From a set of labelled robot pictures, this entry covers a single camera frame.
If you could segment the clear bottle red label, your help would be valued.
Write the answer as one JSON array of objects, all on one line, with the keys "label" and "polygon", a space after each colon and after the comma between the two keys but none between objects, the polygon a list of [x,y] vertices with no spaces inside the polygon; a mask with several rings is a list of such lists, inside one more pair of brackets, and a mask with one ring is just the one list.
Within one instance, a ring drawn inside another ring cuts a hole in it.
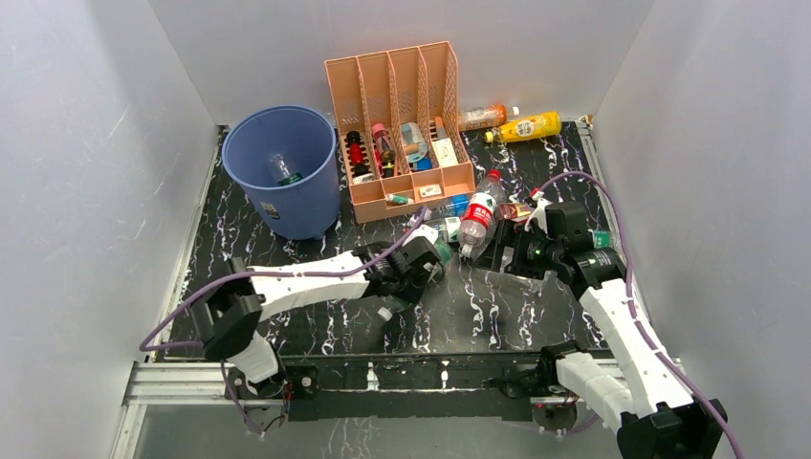
[{"label": "clear bottle red label", "polygon": [[458,233],[460,255],[475,260],[493,238],[500,206],[508,201],[501,173],[490,170],[470,197]]}]

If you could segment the clear bottle dark green label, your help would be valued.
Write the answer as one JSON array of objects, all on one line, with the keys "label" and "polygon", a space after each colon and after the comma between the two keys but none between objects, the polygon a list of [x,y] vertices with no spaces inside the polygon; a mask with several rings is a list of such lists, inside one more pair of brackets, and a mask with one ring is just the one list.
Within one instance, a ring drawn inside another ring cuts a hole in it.
[{"label": "clear bottle dark green label", "polygon": [[267,169],[275,186],[288,186],[303,180],[299,168],[281,153],[273,153],[268,157]]}]

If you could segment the clear bottle red cap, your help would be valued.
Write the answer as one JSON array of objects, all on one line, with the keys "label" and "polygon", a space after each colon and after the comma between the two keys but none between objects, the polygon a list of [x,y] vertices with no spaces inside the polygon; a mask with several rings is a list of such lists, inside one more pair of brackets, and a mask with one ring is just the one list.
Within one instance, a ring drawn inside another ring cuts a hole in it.
[{"label": "clear bottle red cap", "polygon": [[436,230],[448,244],[457,244],[459,242],[459,230],[461,227],[461,219],[459,217],[430,219],[424,221],[422,226]]}]

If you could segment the green plastic bottle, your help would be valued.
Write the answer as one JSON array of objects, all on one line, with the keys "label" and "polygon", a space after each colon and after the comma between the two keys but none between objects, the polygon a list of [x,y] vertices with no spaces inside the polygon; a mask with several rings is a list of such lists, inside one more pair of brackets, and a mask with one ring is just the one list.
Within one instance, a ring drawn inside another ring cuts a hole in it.
[{"label": "green plastic bottle", "polygon": [[425,236],[418,236],[395,250],[386,261],[395,273],[398,289],[378,309],[378,316],[389,321],[396,314],[413,308],[429,285],[444,279],[450,259],[450,246],[443,239],[430,243]]}]

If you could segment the clear unlabelled plastic bottle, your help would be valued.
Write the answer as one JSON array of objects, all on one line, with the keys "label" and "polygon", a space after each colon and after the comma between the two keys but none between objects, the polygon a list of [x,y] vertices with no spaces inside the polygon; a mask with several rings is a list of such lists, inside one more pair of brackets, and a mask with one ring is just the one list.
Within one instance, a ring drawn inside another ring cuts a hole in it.
[{"label": "clear unlabelled plastic bottle", "polygon": [[486,251],[468,265],[476,281],[504,295],[540,296],[548,286],[555,285],[557,279],[553,273],[527,270],[516,257],[514,249],[498,249]]}]

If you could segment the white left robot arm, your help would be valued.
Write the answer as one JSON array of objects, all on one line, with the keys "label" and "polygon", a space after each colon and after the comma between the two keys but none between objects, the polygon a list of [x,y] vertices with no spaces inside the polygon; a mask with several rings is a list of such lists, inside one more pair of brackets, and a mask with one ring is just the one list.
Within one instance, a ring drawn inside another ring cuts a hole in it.
[{"label": "white left robot arm", "polygon": [[233,259],[235,279],[193,301],[189,312],[205,358],[231,363],[248,393],[273,398],[290,379],[277,350],[258,333],[260,322],[315,303],[371,296],[392,299],[378,311],[389,320],[444,276],[449,259],[446,244],[424,235],[401,246],[376,242],[281,267],[248,267]]}]

